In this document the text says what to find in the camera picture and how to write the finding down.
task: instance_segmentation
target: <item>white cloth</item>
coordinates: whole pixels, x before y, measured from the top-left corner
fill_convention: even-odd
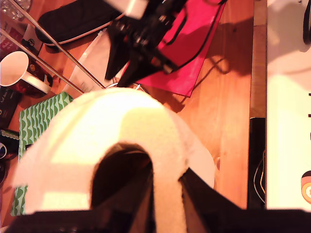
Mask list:
[[[190,167],[213,187],[213,159],[177,114],[130,88],[83,94],[52,119],[17,167],[14,185],[28,184],[26,213],[89,209],[94,168],[118,143],[151,158],[157,232],[186,233],[178,179]]]

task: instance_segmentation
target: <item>black cable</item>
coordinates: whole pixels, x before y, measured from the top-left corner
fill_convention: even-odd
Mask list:
[[[214,18],[214,20],[213,20],[213,22],[212,22],[212,25],[211,25],[210,28],[209,28],[209,31],[208,31],[208,33],[207,33],[205,39],[204,39],[204,42],[203,42],[202,46],[201,46],[200,49],[197,51],[197,53],[196,53],[191,59],[189,59],[188,61],[186,61],[184,64],[180,65],[180,66],[179,66],[177,69],[175,69],[174,71],[177,71],[177,70],[181,69],[182,67],[188,65],[190,62],[192,62],[192,61],[201,53],[201,51],[203,50],[203,48],[204,48],[204,46],[205,46],[205,44],[206,44],[206,42],[207,42],[207,40],[208,40],[208,38],[209,38],[209,36],[210,36],[212,30],[213,30],[213,28],[214,28],[214,25],[215,25],[215,23],[216,23],[216,21],[217,21],[217,19],[218,19],[218,15],[219,15],[219,13],[220,13],[220,10],[221,10],[223,4],[225,4],[226,2],[227,2],[227,0],[222,0],[220,3],[218,3],[218,4],[219,4],[219,8],[218,8],[218,10],[217,10],[216,16],[215,16],[215,18]]]
[[[303,17],[303,41],[306,45],[311,44],[311,26],[309,27],[311,14],[311,0],[309,0],[305,15]]]
[[[185,9],[185,17],[184,17],[183,21],[179,25],[179,27],[178,27],[175,35],[173,36],[173,38],[169,42],[164,41],[165,45],[173,44],[175,42],[176,38],[178,37],[179,33],[181,32],[181,30],[184,28],[184,26],[185,26],[185,24],[187,22],[187,19],[188,19],[188,12],[187,12],[186,6],[184,7],[184,9]]]

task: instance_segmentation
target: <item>metal pole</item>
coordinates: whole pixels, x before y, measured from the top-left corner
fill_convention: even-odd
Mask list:
[[[2,35],[4,35],[5,37],[7,37],[9,40],[11,40],[14,44],[18,45],[25,53],[27,53],[29,56],[33,57],[34,59],[36,59],[41,65],[43,65],[46,69],[48,69],[50,72],[52,72],[53,74],[55,74],[57,77],[59,77],[60,79],[62,79],[65,83],[67,83],[68,85],[70,85],[71,87],[73,87],[75,90],[77,90],[78,92],[80,92],[81,94],[83,94],[84,92],[78,88],[75,84],[73,84],[72,82],[70,82],[68,79],[66,79],[63,75],[59,74],[52,66],[50,66],[49,64],[47,64],[45,61],[43,61],[41,58],[37,57],[36,55],[34,55],[32,52],[30,52],[25,46],[23,46],[21,43],[19,43],[18,41],[16,41],[14,38],[12,38],[5,30],[3,30],[2,28],[0,29],[0,32]]]
[[[60,46],[60,44],[53,39],[38,23],[35,21],[34,18],[30,16],[22,7],[20,7],[14,0],[9,0],[9,2],[17,9],[19,10],[30,22],[32,22],[49,40],[55,44],[56,47],[58,47],[59,50],[61,50],[70,60],[72,60],[85,74],[87,74],[98,86],[105,89],[105,87],[87,70],[84,68],[83,65],[81,65],[69,52],[67,52],[64,48]]]

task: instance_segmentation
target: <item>dark mug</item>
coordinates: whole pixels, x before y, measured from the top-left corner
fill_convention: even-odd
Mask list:
[[[12,52],[3,58],[0,75],[1,86],[34,98],[48,94],[53,85],[52,76],[22,51]]]

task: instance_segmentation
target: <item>mug handle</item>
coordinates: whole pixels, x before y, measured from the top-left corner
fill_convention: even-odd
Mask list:
[[[49,85],[47,85],[46,83],[42,82],[40,79],[30,74],[26,74],[23,80],[31,84],[32,86],[38,88],[39,90],[43,91],[45,94],[48,94],[49,91],[51,90],[51,87]]]

